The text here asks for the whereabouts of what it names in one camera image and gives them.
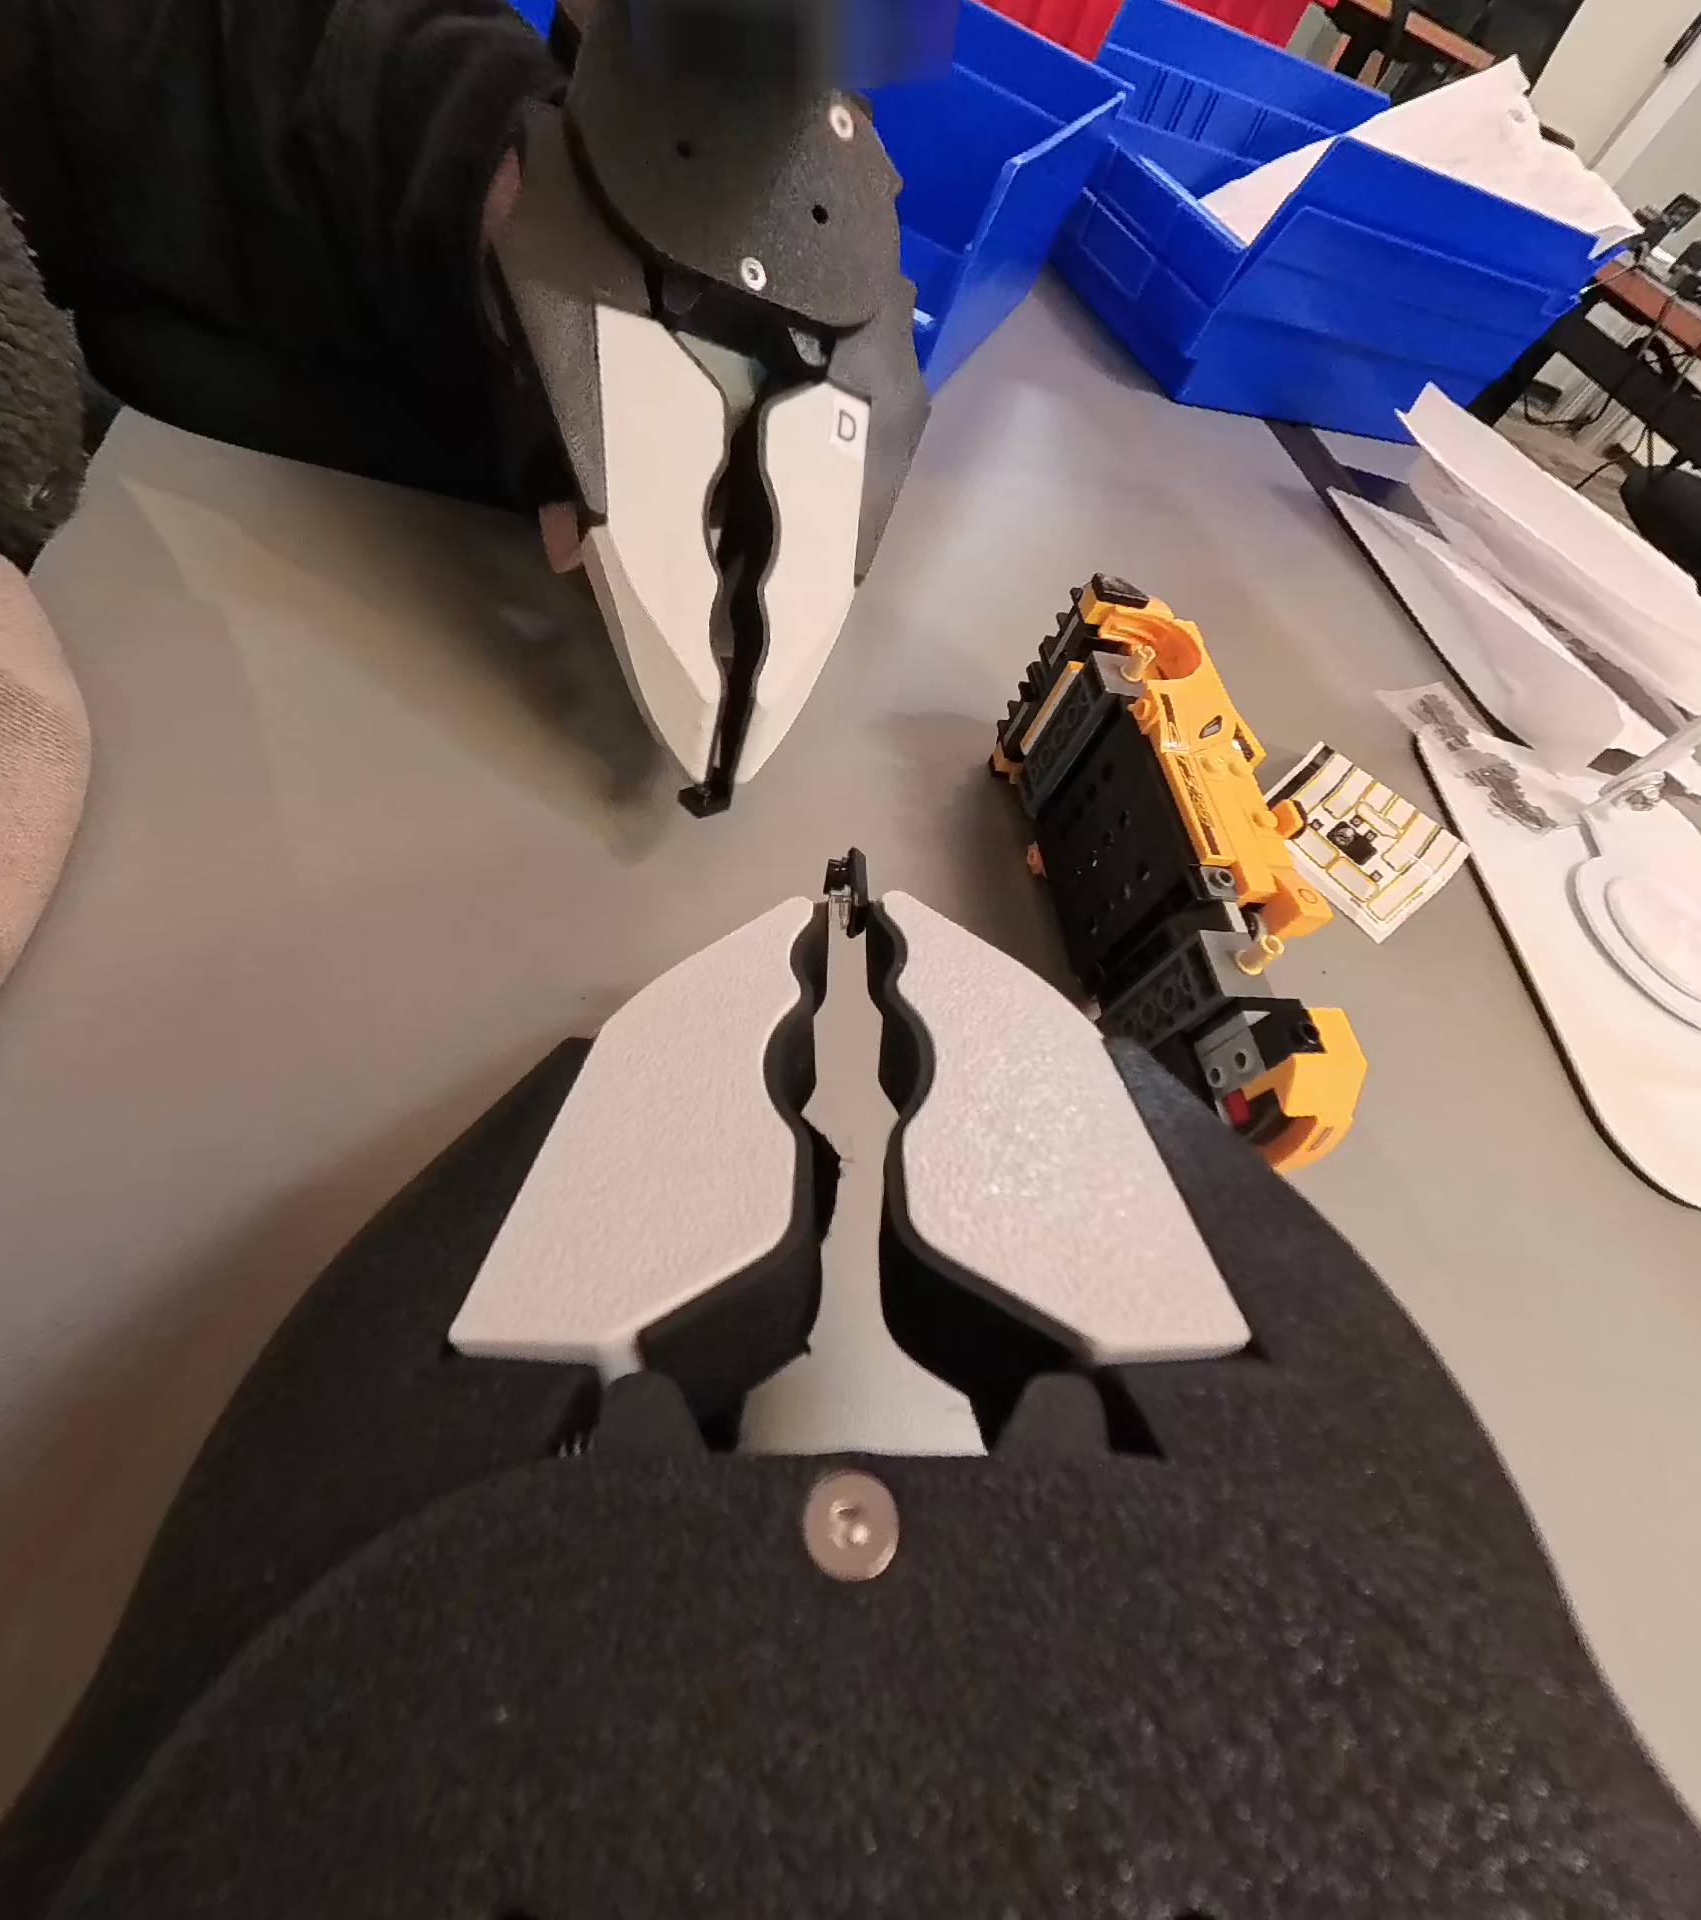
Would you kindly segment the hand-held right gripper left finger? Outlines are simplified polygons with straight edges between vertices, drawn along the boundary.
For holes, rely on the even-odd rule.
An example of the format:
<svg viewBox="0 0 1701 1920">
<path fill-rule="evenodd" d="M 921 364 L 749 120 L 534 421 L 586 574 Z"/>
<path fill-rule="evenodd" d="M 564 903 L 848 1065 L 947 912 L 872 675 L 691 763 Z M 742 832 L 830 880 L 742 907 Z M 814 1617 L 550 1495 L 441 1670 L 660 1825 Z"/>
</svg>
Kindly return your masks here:
<svg viewBox="0 0 1701 1920">
<path fill-rule="evenodd" d="M 586 1044 L 448 1325 L 464 1359 L 651 1376 L 731 1452 L 812 1348 L 843 1156 L 811 1120 L 830 909 L 792 896 Z"/>
</svg>

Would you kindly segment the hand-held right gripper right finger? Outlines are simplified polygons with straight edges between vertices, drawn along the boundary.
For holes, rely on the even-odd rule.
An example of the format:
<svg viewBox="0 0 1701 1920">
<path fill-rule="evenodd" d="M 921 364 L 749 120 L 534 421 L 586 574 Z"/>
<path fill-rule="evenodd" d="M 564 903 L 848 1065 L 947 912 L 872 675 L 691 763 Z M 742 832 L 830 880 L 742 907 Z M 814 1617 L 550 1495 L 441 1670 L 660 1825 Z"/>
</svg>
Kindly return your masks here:
<svg viewBox="0 0 1701 1920">
<path fill-rule="evenodd" d="M 1245 1356 L 1251 1325 L 1093 1021 L 978 933 L 868 905 L 887 1331 L 994 1450 L 1034 1380 Z"/>
</svg>

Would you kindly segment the sticker sheet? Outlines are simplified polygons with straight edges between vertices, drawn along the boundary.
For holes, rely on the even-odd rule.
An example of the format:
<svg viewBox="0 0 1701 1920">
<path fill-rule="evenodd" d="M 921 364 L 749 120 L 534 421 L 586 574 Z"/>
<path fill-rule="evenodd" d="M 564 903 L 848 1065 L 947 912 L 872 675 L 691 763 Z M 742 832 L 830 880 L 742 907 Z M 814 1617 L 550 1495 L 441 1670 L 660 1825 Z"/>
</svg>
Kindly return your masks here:
<svg viewBox="0 0 1701 1920">
<path fill-rule="evenodd" d="M 1375 945 L 1433 903 L 1470 861 L 1468 845 L 1439 818 L 1325 741 L 1262 795 L 1271 809 L 1295 808 L 1298 871 Z"/>
</svg>

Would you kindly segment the clear plastic stick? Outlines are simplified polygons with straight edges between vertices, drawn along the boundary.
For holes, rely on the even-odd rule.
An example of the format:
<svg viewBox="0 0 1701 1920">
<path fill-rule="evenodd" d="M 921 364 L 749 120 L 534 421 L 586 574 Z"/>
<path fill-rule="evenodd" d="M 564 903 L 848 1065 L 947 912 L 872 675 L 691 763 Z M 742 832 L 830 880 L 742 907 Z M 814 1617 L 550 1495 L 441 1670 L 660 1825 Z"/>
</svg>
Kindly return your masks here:
<svg viewBox="0 0 1701 1920">
<path fill-rule="evenodd" d="M 1649 795 L 1649 804 L 1657 804 L 1665 774 L 1690 758 L 1696 748 L 1701 748 L 1701 713 L 1668 733 L 1651 754 L 1633 760 L 1619 775 L 1606 780 L 1583 804 L 1580 818 L 1590 819 L 1606 808 L 1637 804 L 1642 795 Z"/>
</svg>

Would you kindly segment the black printed paper slip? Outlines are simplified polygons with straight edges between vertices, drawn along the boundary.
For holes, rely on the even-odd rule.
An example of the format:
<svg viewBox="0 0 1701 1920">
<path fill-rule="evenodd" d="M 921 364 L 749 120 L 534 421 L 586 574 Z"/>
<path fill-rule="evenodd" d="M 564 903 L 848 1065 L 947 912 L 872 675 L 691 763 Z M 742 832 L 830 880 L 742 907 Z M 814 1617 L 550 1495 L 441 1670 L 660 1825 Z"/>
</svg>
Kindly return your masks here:
<svg viewBox="0 0 1701 1920">
<path fill-rule="evenodd" d="M 1665 775 L 1599 802 L 1604 775 L 1555 771 L 1530 748 L 1493 737 L 1445 684 L 1385 687 L 1376 702 L 1409 733 L 1435 793 L 1459 788 L 1491 819 L 1530 840 L 1570 833 L 1601 852 L 1604 836 L 1695 824 L 1695 806 L 1680 789 L 1668 789 Z"/>
</svg>

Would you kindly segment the white crumpled paper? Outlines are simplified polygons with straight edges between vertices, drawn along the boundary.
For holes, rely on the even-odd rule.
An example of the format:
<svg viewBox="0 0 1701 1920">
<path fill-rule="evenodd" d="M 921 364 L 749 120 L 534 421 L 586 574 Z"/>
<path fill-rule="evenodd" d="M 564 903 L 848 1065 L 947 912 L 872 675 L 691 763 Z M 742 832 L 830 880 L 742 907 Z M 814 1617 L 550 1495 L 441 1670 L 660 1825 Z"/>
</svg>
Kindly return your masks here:
<svg viewBox="0 0 1701 1920">
<path fill-rule="evenodd" d="M 1543 124 L 1517 60 L 1474 69 L 1459 82 L 1376 112 L 1351 132 L 1271 158 L 1212 187 L 1201 203 L 1246 244 L 1332 148 L 1351 143 L 1583 230 L 1595 254 L 1629 241 L 1642 228 L 1611 182 Z"/>
</svg>

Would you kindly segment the white paper sheet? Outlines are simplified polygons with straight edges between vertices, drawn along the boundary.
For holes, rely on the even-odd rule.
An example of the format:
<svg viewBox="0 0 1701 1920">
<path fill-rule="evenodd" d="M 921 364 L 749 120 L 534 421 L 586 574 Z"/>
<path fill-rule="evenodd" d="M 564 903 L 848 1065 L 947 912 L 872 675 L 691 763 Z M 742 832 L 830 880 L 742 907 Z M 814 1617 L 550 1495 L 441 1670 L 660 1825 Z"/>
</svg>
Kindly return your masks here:
<svg viewBox="0 0 1701 1920">
<path fill-rule="evenodd" d="M 1341 488 L 1327 499 L 1501 728 L 1573 768 L 1619 744 L 1619 698 L 1508 588 L 1402 514 Z"/>
</svg>

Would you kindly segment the person's left forearm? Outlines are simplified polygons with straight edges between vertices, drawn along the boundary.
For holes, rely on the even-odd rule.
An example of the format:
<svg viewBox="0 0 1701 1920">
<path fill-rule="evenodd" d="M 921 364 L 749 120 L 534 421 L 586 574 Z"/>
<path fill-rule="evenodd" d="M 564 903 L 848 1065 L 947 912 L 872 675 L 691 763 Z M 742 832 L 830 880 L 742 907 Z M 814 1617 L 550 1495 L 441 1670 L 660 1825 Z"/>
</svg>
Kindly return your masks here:
<svg viewBox="0 0 1701 1920">
<path fill-rule="evenodd" d="M 0 189 L 130 410 L 510 509 L 484 208 L 564 83 L 513 4 L 0 1 Z"/>
</svg>

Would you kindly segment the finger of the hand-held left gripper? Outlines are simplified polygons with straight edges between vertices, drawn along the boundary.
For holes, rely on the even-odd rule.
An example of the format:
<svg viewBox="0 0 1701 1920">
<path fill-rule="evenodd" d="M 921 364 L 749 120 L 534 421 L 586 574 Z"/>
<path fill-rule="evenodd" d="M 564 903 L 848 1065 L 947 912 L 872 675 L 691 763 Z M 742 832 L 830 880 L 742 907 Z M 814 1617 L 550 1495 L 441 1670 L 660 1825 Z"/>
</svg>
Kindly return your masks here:
<svg viewBox="0 0 1701 1920">
<path fill-rule="evenodd" d="M 732 788 L 716 495 L 749 403 L 749 358 L 605 301 L 593 322 L 603 509 L 583 537 L 589 586 L 655 739 L 694 788 Z"/>
<path fill-rule="evenodd" d="M 734 785 L 754 780 L 783 746 L 847 624 L 867 445 L 865 398 L 790 387 L 759 402 L 732 462 L 745 557 L 722 774 Z"/>
</svg>

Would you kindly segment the orange black lego car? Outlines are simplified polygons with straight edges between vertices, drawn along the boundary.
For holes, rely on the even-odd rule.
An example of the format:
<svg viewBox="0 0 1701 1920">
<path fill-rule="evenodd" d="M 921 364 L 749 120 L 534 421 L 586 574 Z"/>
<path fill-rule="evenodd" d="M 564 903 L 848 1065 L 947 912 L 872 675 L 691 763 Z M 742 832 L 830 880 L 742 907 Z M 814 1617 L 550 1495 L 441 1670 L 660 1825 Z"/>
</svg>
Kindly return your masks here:
<svg viewBox="0 0 1701 1920">
<path fill-rule="evenodd" d="M 1280 1173 L 1348 1133 L 1366 1058 L 1348 1015 L 1271 969 L 1335 920 L 1266 799 L 1264 748 L 1198 627 L 1096 572 L 1057 613 L 994 731 L 989 771 L 1111 1040 L 1136 1044 Z"/>
</svg>

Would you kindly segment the white flat pad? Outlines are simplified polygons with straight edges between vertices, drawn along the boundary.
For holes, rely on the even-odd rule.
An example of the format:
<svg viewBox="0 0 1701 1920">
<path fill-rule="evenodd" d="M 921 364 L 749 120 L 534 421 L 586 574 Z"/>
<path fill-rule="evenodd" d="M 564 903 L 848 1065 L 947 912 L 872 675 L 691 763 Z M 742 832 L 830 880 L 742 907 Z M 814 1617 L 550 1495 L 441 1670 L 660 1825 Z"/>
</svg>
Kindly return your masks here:
<svg viewBox="0 0 1701 1920">
<path fill-rule="evenodd" d="M 1528 837 L 1437 793 L 1604 1140 L 1701 1210 L 1701 827 Z"/>
</svg>

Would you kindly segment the white paper sheets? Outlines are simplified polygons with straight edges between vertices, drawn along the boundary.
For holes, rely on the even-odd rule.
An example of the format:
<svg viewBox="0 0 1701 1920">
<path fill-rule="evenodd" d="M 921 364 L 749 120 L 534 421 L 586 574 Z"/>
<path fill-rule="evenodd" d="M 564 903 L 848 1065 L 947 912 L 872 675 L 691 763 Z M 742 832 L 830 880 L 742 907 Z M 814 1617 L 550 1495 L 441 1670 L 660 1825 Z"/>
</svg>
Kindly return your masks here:
<svg viewBox="0 0 1701 1920">
<path fill-rule="evenodd" d="M 1437 384 L 1399 421 L 1445 540 L 1645 691 L 1701 713 L 1701 589 L 1686 572 Z"/>
</svg>

